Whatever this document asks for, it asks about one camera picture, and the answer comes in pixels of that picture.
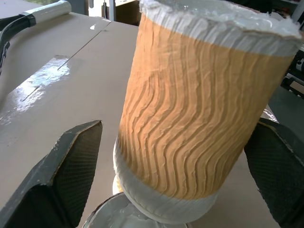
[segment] orange textured band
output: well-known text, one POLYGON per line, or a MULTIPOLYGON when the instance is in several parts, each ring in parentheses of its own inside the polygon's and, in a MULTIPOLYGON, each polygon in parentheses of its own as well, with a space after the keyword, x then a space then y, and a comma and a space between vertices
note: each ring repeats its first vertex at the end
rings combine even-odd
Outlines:
POLYGON ((293 57, 221 47, 141 20, 120 149, 159 193, 207 197, 223 184, 293 57))

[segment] cylinder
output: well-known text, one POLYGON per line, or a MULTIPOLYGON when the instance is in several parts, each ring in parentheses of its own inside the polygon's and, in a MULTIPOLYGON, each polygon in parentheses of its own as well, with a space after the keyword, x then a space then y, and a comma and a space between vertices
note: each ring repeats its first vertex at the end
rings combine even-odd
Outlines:
POLYGON ((148 217, 194 221, 301 45, 298 27, 219 0, 141 0, 114 167, 148 217))

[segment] workbench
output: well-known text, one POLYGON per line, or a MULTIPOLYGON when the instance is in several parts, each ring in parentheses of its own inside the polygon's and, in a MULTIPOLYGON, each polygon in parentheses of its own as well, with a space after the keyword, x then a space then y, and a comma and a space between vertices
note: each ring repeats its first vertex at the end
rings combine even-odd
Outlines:
MULTIPOLYGON (((14 15, 36 6, 5 10, 14 15)), ((113 146, 124 104, 138 28, 71 13, 19 33, 0 77, 10 92, 0 110, 0 209, 66 130, 103 123, 95 179, 81 226, 112 195, 113 146)), ((275 121, 269 110, 263 116, 275 121)), ((251 177, 246 156, 193 228, 279 228, 251 177)))

